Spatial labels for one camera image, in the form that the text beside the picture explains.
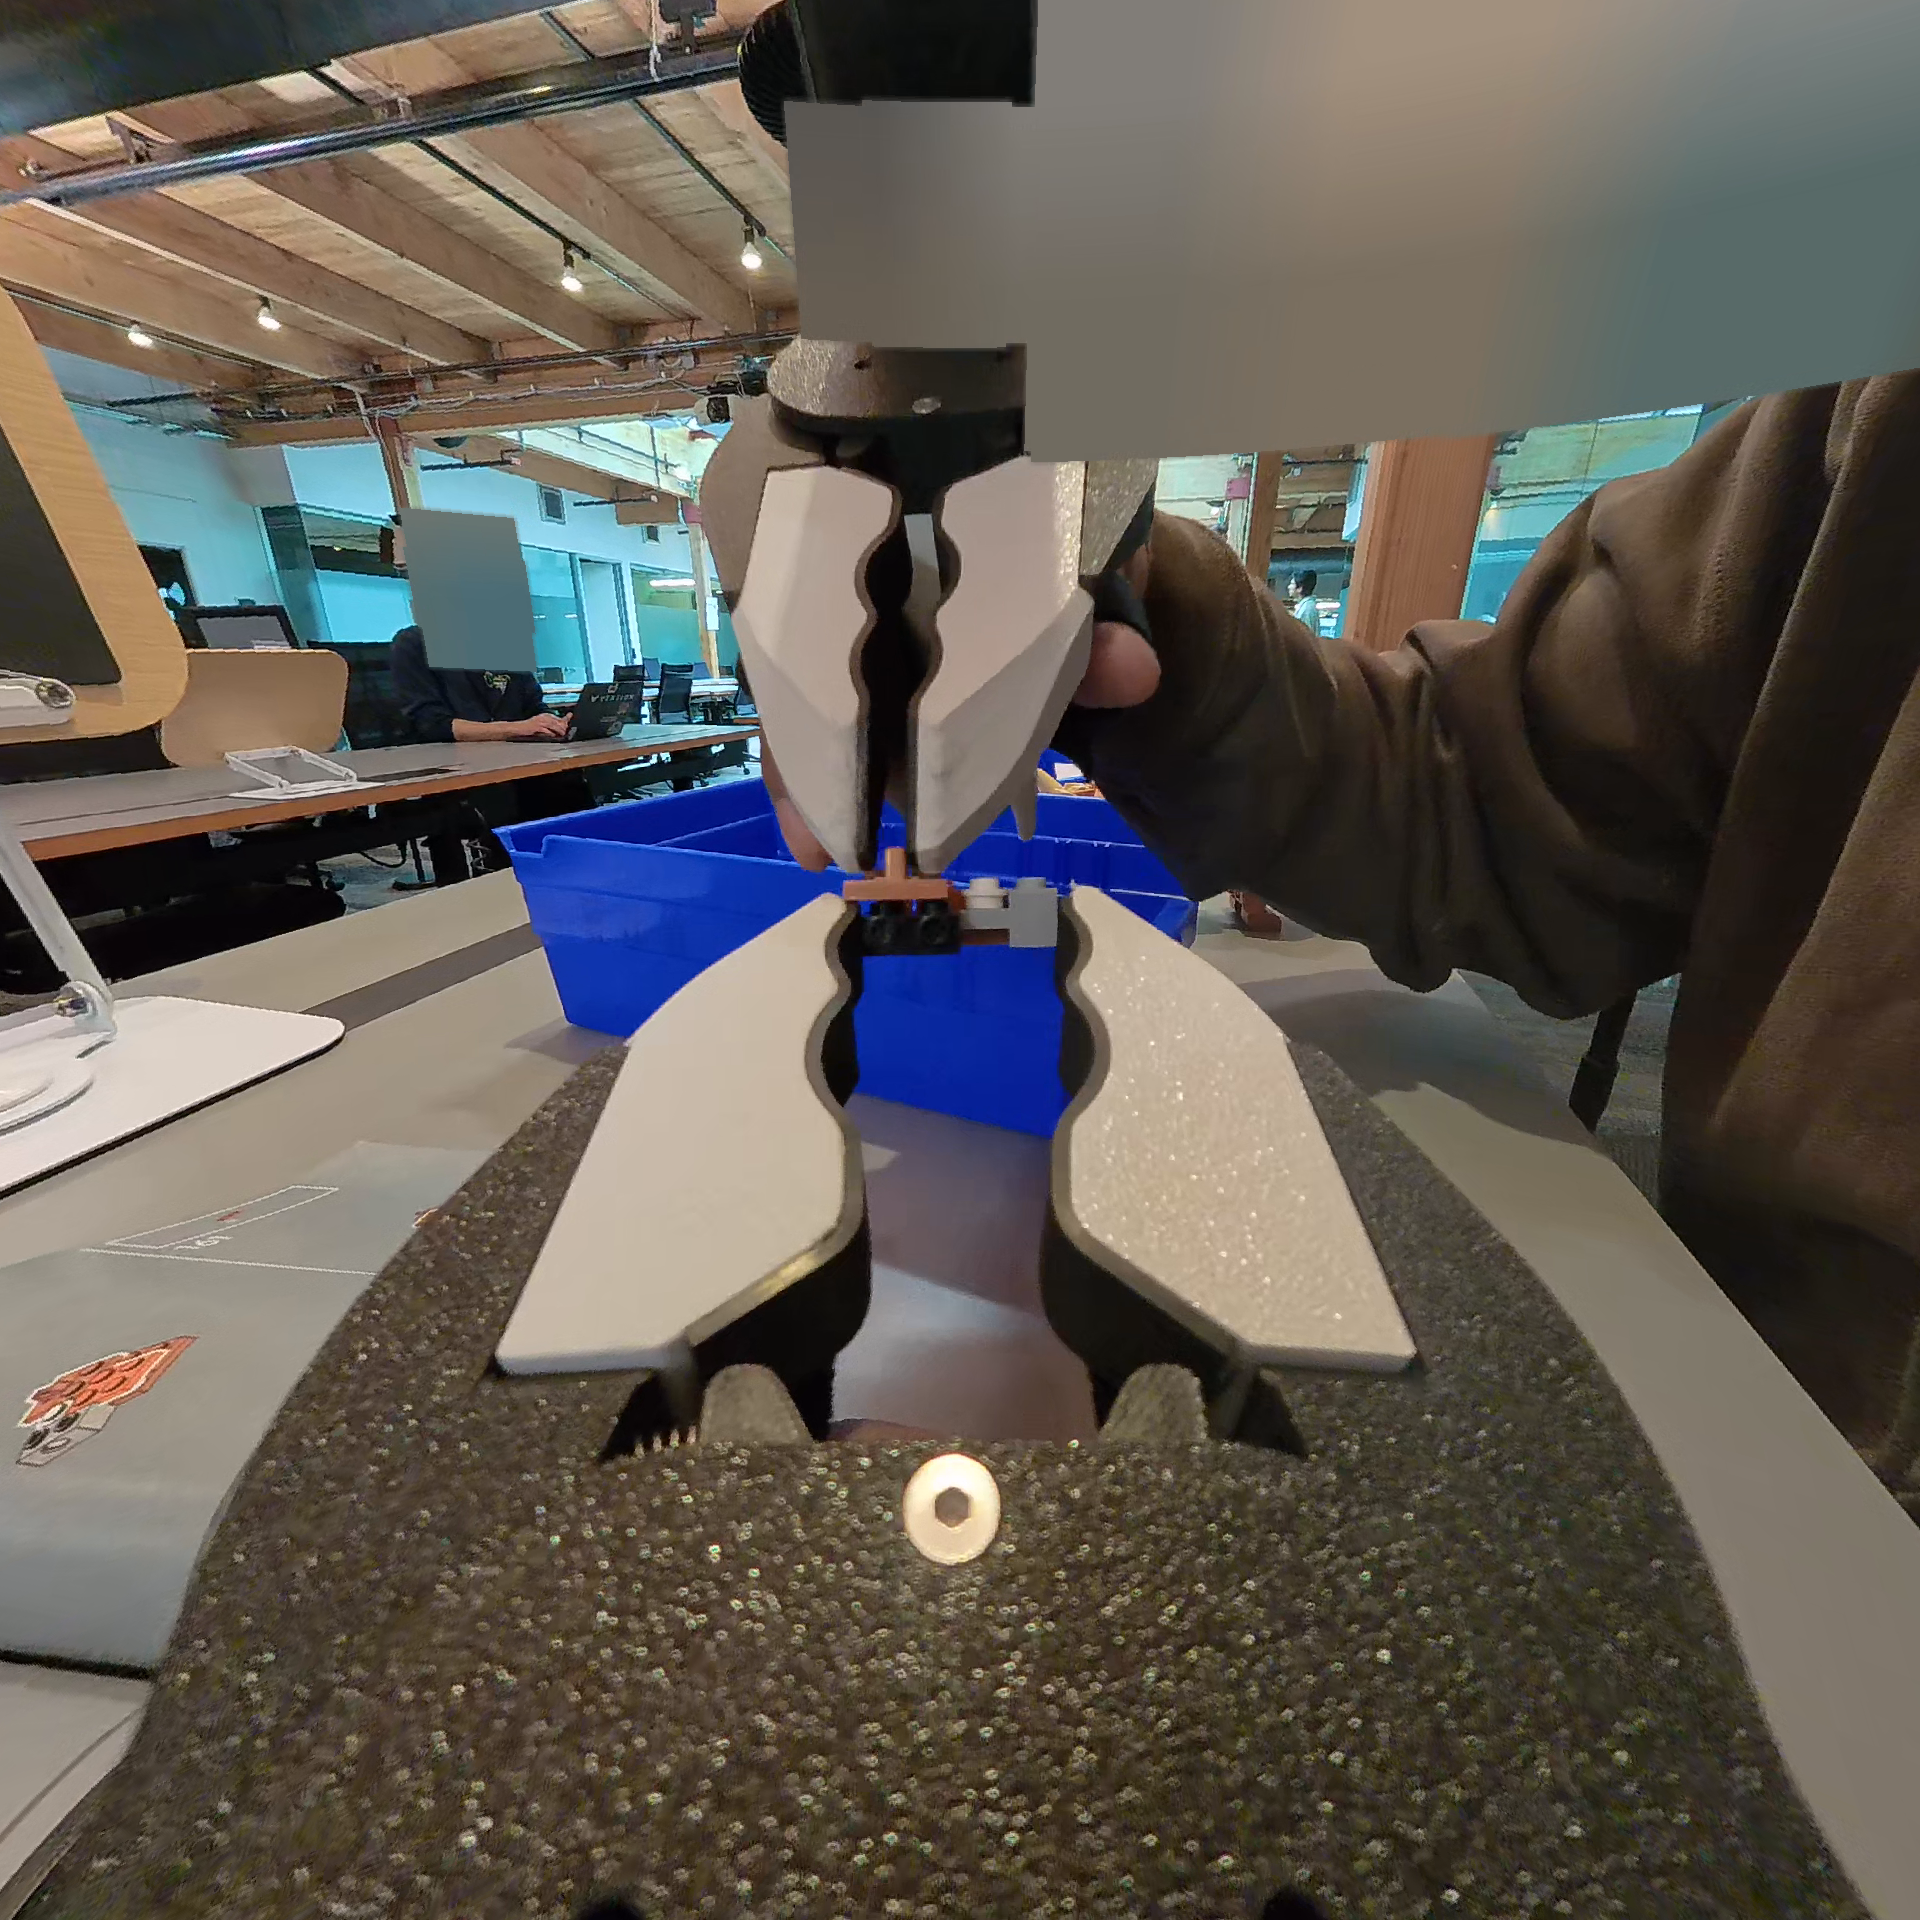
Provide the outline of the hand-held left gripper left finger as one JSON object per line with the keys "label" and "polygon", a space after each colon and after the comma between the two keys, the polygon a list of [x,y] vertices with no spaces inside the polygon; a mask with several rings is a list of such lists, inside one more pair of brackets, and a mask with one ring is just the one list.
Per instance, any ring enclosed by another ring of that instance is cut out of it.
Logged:
{"label": "hand-held left gripper left finger", "polygon": [[860,920],[817,896],[698,975],[634,1036],[497,1344],[508,1376],[731,1364],[830,1404],[873,1241],[854,1011]]}

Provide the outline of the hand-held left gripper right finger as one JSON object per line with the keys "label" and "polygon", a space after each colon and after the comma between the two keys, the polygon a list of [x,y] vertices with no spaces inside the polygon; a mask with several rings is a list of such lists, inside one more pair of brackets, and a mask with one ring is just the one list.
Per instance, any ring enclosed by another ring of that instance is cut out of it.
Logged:
{"label": "hand-held left gripper right finger", "polygon": [[1265,1370],[1399,1375],[1418,1344],[1286,1033],[1233,982],[1078,887],[1043,1304],[1114,1398],[1171,1362],[1207,1404]]}

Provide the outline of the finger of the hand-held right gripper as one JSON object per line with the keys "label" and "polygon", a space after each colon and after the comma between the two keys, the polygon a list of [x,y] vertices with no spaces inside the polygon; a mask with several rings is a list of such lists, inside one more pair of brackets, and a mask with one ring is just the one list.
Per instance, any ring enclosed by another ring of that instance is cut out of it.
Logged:
{"label": "finger of the hand-held right gripper", "polygon": [[862,471],[770,471],[735,611],[763,746],[847,873],[867,871],[878,832],[860,658],[875,630],[870,563],[898,521],[898,491]]}
{"label": "finger of the hand-held right gripper", "polygon": [[952,484],[932,518],[954,583],[936,660],[911,713],[911,846],[952,867],[1006,809],[1036,830],[1044,739],[1089,663],[1083,577],[1089,465],[1030,458]]}

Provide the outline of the blue plastic bin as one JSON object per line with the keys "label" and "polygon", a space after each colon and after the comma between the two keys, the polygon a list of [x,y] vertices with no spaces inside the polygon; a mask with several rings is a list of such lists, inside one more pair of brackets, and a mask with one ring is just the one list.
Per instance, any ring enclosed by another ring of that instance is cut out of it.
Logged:
{"label": "blue plastic bin", "polygon": [[[572,1025],[630,1039],[663,1002],[820,895],[841,871],[788,856],[762,783],[506,827],[530,923]],[[1168,938],[1195,904],[1104,801],[1040,798],[1038,832],[1001,815],[952,867],[955,884],[1096,884]],[[870,1097],[1050,1137],[1066,1111],[1063,1007],[1040,952],[873,958],[856,1011]]]}

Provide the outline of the small orange toy brick assembly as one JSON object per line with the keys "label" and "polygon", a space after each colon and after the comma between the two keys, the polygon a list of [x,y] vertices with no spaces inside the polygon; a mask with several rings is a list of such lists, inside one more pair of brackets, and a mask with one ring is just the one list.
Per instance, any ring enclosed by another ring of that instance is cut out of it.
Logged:
{"label": "small orange toy brick assembly", "polygon": [[969,946],[1040,952],[1058,942],[1062,898],[1043,879],[950,880],[952,906],[860,906],[870,955],[939,955]]}

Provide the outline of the person's right forearm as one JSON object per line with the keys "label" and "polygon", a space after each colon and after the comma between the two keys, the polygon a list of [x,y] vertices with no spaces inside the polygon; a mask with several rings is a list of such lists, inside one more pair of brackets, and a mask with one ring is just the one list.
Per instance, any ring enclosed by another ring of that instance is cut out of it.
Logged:
{"label": "person's right forearm", "polygon": [[1696,835],[1665,846],[1574,726],[1529,732],[1498,634],[1314,638],[1178,518],[1154,518],[1146,608],[1158,694],[1070,705],[1054,744],[1190,896],[1255,895],[1403,988],[1475,972],[1550,1017],[1686,967]]}

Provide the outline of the grey desk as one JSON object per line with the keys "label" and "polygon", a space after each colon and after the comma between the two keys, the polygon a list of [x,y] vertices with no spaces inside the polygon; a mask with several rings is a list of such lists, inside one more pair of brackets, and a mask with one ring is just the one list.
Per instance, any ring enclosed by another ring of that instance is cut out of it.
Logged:
{"label": "grey desk", "polygon": [[[1916,1915],[1916,1524],[1472,983],[1414,994],[1356,944],[1198,952],[1323,1049],[1499,1231],[1606,1360],[1706,1547],[1774,1734],[1878,1915]],[[138,982],[336,1017],[303,1068],[4,1199],[4,1262],[204,1217],[355,1144],[499,1147],[608,1041],[561,1020],[499,873]]]}

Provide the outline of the person's right hand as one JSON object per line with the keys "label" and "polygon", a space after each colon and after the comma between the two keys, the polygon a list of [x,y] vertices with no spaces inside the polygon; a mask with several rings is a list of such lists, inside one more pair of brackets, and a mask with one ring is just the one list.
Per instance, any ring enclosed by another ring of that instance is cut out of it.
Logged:
{"label": "person's right hand", "polygon": [[1089,667],[1073,705],[1092,712],[1146,705],[1161,683],[1161,660],[1146,608],[1154,499],[1130,521],[1114,563],[1083,587],[1092,602]]}

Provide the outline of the row of black office chairs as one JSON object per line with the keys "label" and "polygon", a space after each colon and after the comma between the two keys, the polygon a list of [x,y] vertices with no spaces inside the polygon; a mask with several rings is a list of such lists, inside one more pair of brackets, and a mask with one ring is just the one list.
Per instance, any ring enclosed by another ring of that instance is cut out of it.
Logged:
{"label": "row of black office chairs", "polygon": [[695,663],[655,658],[610,667],[610,683],[632,690],[632,726],[726,720],[739,697],[735,678],[708,678]]}

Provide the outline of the wood-edged background table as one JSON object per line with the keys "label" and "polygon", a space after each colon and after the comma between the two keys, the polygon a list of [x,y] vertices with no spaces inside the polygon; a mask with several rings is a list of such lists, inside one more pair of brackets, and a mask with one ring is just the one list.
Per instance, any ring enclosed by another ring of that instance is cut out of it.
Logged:
{"label": "wood-edged background table", "polygon": [[248,786],[236,771],[162,771],[4,784],[4,825],[38,859],[145,849],[190,835],[239,832],[323,819],[345,809],[383,809],[408,801],[462,796],[494,784],[582,775],[602,766],[676,759],[748,740],[756,726],[636,728],[608,740],[456,744],[348,752],[351,786]]}

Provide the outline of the toy brick instruction booklet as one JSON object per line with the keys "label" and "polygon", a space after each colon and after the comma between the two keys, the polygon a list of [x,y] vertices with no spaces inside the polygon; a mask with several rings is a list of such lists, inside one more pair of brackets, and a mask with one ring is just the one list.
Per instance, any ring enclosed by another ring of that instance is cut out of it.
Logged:
{"label": "toy brick instruction booklet", "polygon": [[303,1179],[3,1275],[3,1651],[145,1674],[263,1434],[483,1167],[356,1144]]}

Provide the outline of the curved plywood board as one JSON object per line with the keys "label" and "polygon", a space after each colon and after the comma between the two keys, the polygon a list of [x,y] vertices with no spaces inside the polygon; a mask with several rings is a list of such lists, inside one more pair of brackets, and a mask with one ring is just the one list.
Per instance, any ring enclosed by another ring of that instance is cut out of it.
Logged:
{"label": "curved plywood board", "polygon": [[177,768],[214,768],[231,752],[329,754],[345,728],[351,667],[327,649],[194,649],[180,705],[161,722]]}

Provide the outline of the person's brown hoodie torso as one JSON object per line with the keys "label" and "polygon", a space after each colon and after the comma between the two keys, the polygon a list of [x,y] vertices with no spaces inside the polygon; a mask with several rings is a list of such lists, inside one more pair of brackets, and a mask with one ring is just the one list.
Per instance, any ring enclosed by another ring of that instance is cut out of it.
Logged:
{"label": "person's brown hoodie torso", "polygon": [[1916,1506],[1918,382],[1751,401],[1602,488],[1507,598],[1576,835],[1679,977],[1663,1204]]}

